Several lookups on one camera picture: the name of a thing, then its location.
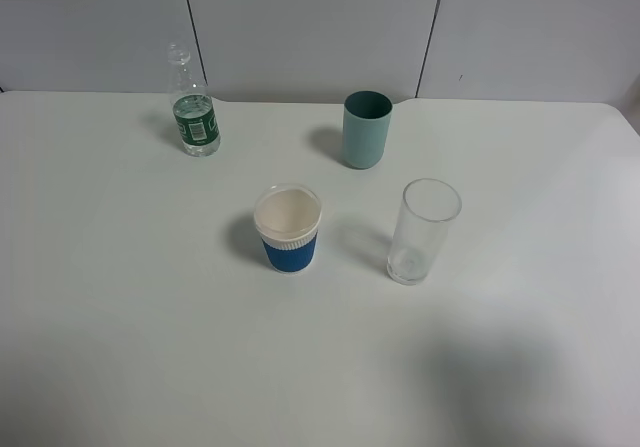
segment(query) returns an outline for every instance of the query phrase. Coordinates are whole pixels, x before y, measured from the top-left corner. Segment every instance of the cup rim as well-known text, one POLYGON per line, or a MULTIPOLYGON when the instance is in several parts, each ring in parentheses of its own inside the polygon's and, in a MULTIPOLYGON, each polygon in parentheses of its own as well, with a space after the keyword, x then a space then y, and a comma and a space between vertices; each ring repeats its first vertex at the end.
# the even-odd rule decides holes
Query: cup rim
POLYGON ((262 194, 260 194, 260 197, 258 197, 258 200, 256 201, 256 204, 253 208, 253 223, 256 229, 258 230, 258 232, 263 234, 265 237, 268 237, 273 240, 277 240, 278 242, 290 243, 290 242, 296 242, 300 239, 303 239, 304 237, 309 235, 310 232, 313 232, 318 227, 318 225, 320 224, 321 218, 322 218, 322 202, 320 202, 320 199, 318 198, 318 196, 310 188, 302 184, 296 184, 296 183, 284 183, 284 184, 272 185, 271 187, 266 189, 264 192, 262 192, 262 194), (285 192, 288 190, 302 191, 316 202, 316 204, 318 205, 318 218, 315 220, 315 222, 313 222, 311 225, 304 227, 303 229, 294 230, 294 231, 281 231, 281 230, 271 229, 263 225, 261 222, 259 222, 256 213, 258 212, 258 207, 260 206, 260 204, 262 204, 266 199, 268 199, 272 195, 275 195, 279 192, 285 192), (282 235, 282 234, 295 235, 295 237, 292 237, 286 240, 281 240, 278 238, 278 235, 282 235))
POLYGON ((393 102, 391 102, 391 99, 386 95, 384 95, 382 92, 376 92, 375 90, 359 90, 358 92, 353 92, 349 94, 349 96, 344 100, 343 105, 344 105, 344 110, 348 112, 350 115, 353 115, 356 119, 366 120, 369 122, 375 122, 377 120, 384 119, 385 117, 391 115, 391 113, 393 112, 393 102), (354 114, 353 112, 351 112, 351 110, 349 110, 349 107, 347 107, 347 103, 349 102, 349 99, 351 99, 354 95, 358 95, 358 94, 374 94, 376 96, 382 97, 384 100, 386 100, 389 103, 389 111, 386 114, 381 115, 380 117, 375 117, 373 119, 370 119, 367 117, 361 117, 359 115, 354 114))
POLYGON ((460 198, 460 194, 458 194, 458 192, 456 191, 456 189, 454 189, 453 187, 451 187, 449 184, 447 184, 446 182, 443 182, 442 180, 438 180, 438 179, 433 179, 430 177, 422 177, 420 179, 416 179, 413 180, 411 182, 409 182, 407 184, 407 186, 404 188, 404 190, 402 191, 402 203, 404 204, 404 206, 407 208, 407 210, 414 216, 426 221, 426 222, 432 222, 434 224, 442 224, 445 222, 451 222, 452 220, 454 220, 456 217, 458 217, 458 215, 460 215, 460 212, 462 211, 462 199, 460 198), (409 205, 409 202, 407 202, 407 192, 409 191, 409 189, 414 185, 417 184, 418 182, 424 182, 424 181, 429 181, 429 182, 437 182, 439 184, 444 185, 445 187, 448 187, 456 196, 456 199, 458 199, 458 208, 455 210, 454 214, 450 217, 447 217, 446 219, 429 219, 428 217, 424 217, 418 213, 416 213, 411 206, 409 205))

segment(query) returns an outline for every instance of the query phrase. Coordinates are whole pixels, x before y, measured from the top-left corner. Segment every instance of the water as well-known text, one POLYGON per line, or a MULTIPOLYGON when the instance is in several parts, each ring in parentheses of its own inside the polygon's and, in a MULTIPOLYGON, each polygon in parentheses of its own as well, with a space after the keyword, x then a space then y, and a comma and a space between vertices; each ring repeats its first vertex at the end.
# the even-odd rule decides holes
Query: water
MULTIPOLYGON (((189 121, 193 122, 194 119, 199 117, 203 118, 205 124, 213 118, 213 122, 215 123, 215 114, 213 112, 213 104, 211 103, 211 98, 206 95, 189 95, 178 100, 173 106, 173 115, 176 117, 176 121, 181 124, 188 124, 189 121)), ((217 124, 215 131, 206 131, 203 135, 207 137, 216 135, 217 137, 212 142, 209 142, 205 145, 191 145, 187 142, 182 141, 187 154, 192 155, 194 157, 204 157, 207 155, 213 154, 220 147, 220 133, 217 128, 217 124)))
POLYGON ((387 271, 396 282, 414 285, 425 279, 430 266, 429 259, 419 249, 402 247, 389 254, 387 271))

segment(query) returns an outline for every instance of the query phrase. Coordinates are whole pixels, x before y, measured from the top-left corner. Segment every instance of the white wall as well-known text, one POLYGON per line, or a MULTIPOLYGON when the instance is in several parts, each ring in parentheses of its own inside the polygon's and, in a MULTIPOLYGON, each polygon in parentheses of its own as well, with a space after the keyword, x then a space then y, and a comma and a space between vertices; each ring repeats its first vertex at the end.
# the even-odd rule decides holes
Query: white wall
POLYGON ((163 92, 169 40, 195 51, 185 0, 0 0, 0 32, 5 90, 163 92))
POLYGON ((191 0, 212 92, 336 101, 414 97, 437 0, 191 0))
POLYGON ((420 97, 628 103, 640 0, 442 0, 420 97))

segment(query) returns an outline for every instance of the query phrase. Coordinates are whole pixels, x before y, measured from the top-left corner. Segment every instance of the plastic water bottle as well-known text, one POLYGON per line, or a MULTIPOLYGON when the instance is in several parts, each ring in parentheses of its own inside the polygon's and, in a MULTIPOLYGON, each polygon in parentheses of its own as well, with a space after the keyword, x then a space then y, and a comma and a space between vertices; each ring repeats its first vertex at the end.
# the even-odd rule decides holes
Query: plastic water bottle
POLYGON ((179 42, 169 44, 171 80, 169 101, 187 154, 204 157, 220 147, 220 131, 213 102, 204 84, 194 80, 189 68, 191 54, 179 42))

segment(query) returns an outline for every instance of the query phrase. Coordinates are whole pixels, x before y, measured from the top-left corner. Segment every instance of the teal cup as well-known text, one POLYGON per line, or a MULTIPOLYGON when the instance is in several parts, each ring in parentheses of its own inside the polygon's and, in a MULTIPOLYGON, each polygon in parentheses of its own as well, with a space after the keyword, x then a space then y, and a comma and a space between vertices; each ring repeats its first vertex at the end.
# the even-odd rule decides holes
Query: teal cup
POLYGON ((344 102, 342 156, 356 169, 376 165, 384 153, 393 104, 378 92, 356 92, 344 102))

